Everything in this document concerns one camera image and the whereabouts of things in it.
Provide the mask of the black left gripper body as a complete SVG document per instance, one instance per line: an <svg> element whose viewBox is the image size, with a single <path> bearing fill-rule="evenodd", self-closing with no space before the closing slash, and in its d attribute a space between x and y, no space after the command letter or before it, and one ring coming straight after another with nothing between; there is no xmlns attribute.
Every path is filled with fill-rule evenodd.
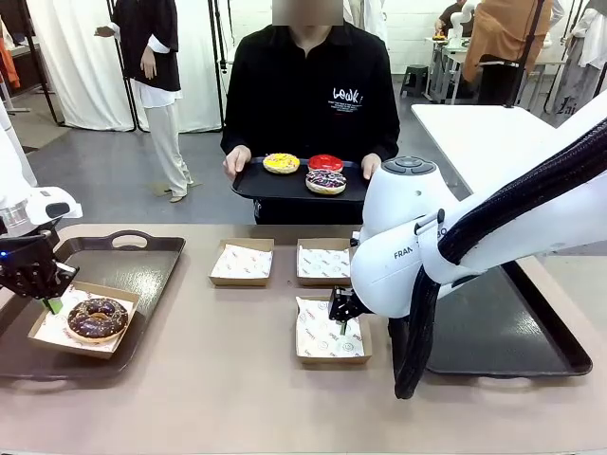
<svg viewBox="0 0 607 455"><path fill-rule="evenodd" d="M58 259L54 252L57 239L50 230L2 238L1 285L21 297L59 298L80 269Z"/></svg>

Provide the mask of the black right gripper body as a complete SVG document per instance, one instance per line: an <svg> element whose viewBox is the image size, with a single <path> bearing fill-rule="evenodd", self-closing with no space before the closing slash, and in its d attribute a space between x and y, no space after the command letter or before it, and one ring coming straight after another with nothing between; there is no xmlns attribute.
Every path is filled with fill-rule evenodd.
<svg viewBox="0 0 607 455"><path fill-rule="evenodd" d="M328 317L338 323L347 323L365 313L365 305L352 288L335 286L328 304Z"/></svg>

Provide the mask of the person's left hand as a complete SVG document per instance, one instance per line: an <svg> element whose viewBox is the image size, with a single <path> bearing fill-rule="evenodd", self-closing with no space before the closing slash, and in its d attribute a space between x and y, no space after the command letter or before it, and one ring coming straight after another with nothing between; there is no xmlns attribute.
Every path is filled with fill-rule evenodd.
<svg viewBox="0 0 607 455"><path fill-rule="evenodd" d="M361 160L361 171L365 180L370 180L375 171L381 166L381 157L375 153L366 155Z"/></svg>

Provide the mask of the person's right hand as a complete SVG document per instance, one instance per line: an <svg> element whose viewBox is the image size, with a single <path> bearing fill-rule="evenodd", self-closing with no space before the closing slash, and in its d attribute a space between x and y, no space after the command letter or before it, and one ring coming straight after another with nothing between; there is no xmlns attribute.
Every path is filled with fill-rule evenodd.
<svg viewBox="0 0 607 455"><path fill-rule="evenodd" d="M245 145L234 147L225 157L223 168L226 176L234 180L236 176L244 170L245 166L251 160L251 151Z"/></svg>

